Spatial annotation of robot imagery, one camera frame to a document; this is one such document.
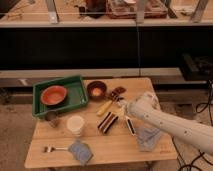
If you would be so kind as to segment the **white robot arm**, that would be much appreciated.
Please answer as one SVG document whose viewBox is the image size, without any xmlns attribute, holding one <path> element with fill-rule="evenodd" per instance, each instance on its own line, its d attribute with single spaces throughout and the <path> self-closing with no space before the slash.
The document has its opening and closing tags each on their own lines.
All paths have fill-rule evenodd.
<svg viewBox="0 0 213 171">
<path fill-rule="evenodd" d="M 134 101 L 126 103 L 126 114 L 141 119 L 194 147 L 213 156 L 213 127 L 158 109 L 158 98 L 152 92 L 145 92 Z"/>
</svg>

